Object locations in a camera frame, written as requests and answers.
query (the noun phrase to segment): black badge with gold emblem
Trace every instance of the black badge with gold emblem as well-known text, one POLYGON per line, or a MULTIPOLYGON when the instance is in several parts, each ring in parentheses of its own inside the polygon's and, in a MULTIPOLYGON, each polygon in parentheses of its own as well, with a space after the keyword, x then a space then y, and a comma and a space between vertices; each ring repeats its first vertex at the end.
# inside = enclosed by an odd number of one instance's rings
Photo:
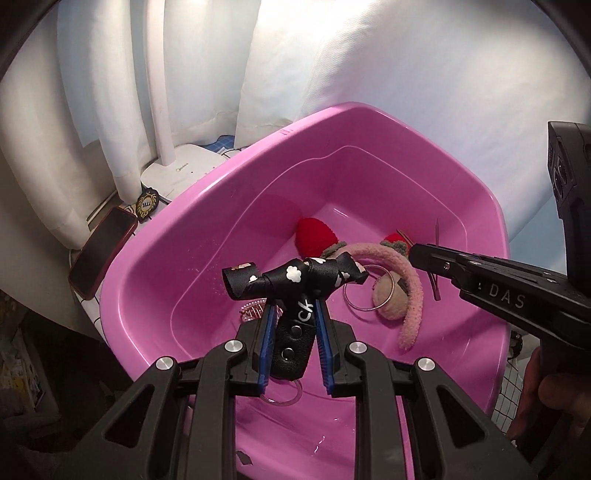
POLYGON ((156 210, 159 203, 160 195, 158 195, 156 190, 151 188, 144 189, 142 195, 138 197, 138 201, 135 202, 135 214, 138 216, 139 222, 145 222, 148 219, 148 215, 156 210))

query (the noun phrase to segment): white curtain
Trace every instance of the white curtain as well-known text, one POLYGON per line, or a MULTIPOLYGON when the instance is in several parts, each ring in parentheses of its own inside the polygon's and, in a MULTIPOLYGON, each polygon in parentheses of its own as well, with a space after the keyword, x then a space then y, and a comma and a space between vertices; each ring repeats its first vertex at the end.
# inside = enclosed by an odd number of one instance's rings
MULTIPOLYGON (((135 200, 156 156, 143 17, 143 0, 62 0, 0 85, 2 150, 68 246, 113 183, 135 200)), ((590 120, 591 80, 530 0, 168 0, 164 35, 176 145, 242 147, 366 102, 476 173, 522 244, 551 196, 546 122, 590 120)))

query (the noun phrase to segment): finger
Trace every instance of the finger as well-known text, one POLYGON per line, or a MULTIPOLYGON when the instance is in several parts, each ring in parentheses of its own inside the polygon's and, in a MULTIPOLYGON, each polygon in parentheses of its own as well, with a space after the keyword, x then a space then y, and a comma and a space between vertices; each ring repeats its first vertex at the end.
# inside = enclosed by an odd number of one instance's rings
POLYGON ((591 380, 587 377, 548 375, 542 380, 538 395, 547 407, 570 413, 575 426, 583 427, 591 418, 591 380))
POLYGON ((538 398, 538 387, 541 382, 540 349, 536 348, 531 354, 530 361, 525 367, 523 389, 519 397, 515 418, 507 430, 506 436, 509 440, 519 438, 528 424, 530 411, 538 398))

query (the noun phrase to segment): silver screw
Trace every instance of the silver screw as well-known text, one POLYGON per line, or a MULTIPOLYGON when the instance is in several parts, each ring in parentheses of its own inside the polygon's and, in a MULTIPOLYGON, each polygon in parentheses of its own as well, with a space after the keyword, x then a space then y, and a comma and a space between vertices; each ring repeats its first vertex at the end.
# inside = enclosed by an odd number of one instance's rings
POLYGON ((240 340, 229 340, 226 342, 226 345, 224 345, 223 347, 226 349, 226 351, 230 352, 230 353, 236 353, 239 352, 240 350, 242 350, 242 347, 244 345, 242 344, 242 342, 240 340))
POLYGON ((291 336, 293 338, 301 337, 301 327, 299 325, 294 325, 293 327, 291 327, 291 336))
POLYGON ((423 370, 425 372, 430 372, 431 370, 433 370, 435 368, 435 362, 427 357, 421 358, 418 361, 417 365, 421 370, 423 370))
POLYGON ((281 356, 283 357, 283 360, 289 361, 294 359, 296 353, 293 351, 293 348, 286 348, 281 352, 281 356))
POLYGON ((352 342, 349 345, 349 350, 351 350, 353 353, 356 354, 360 354, 360 353, 365 353, 368 351, 368 346, 365 345, 363 342, 352 342))
POLYGON ((174 365, 174 360, 169 356, 162 356, 156 360, 156 368, 158 370, 170 370, 174 365))

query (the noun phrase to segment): pink plastic basin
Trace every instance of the pink plastic basin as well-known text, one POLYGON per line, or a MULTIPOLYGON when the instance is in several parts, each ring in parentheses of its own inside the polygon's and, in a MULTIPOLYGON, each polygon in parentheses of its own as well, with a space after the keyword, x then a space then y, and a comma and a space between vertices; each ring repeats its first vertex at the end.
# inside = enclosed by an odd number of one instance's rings
MULTIPOLYGON (((100 313, 110 347, 133 379, 163 355, 203 356, 234 337, 240 303, 230 300, 223 267, 255 262, 264 271, 297 256, 297 221, 314 216, 339 239, 379 242, 396 229, 414 242, 506 257, 501 210, 460 163, 406 125, 367 105, 346 103, 257 142, 199 180, 129 240, 103 285, 100 313)), ((508 328, 458 297, 439 279, 435 302, 425 273, 423 322, 415 346, 397 347, 399 323, 351 312, 340 291, 333 318, 387 356, 435 359, 490 413, 508 348, 508 328)), ((349 289, 368 304, 367 286, 349 289)), ((258 398, 236 402, 236 448, 255 480, 352 479, 355 402, 326 396, 316 348, 291 407, 258 398)), ((291 384, 269 384, 286 400, 291 384)))

